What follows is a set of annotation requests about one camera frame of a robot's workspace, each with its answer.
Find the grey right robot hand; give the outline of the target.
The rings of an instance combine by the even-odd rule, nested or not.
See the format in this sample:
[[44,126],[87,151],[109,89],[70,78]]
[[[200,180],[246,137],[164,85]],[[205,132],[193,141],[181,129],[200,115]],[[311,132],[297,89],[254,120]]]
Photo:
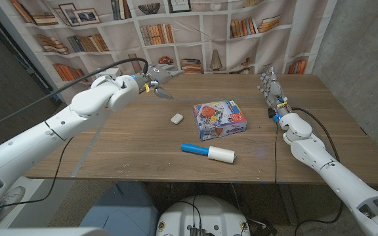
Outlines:
[[276,72],[271,64],[262,68],[261,82],[262,86],[257,88],[265,97],[268,106],[273,109],[279,119],[287,115],[289,113],[287,97],[277,80]]

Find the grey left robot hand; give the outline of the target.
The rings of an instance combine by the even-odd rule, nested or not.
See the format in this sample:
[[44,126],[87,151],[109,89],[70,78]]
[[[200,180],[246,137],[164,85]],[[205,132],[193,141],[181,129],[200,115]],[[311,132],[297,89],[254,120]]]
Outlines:
[[139,72],[131,75],[131,77],[138,83],[139,93],[150,92],[151,90],[159,98],[172,100],[173,96],[169,94],[160,85],[169,82],[172,78],[182,75],[182,70],[174,70],[173,65],[157,64],[149,66],[146,73]]

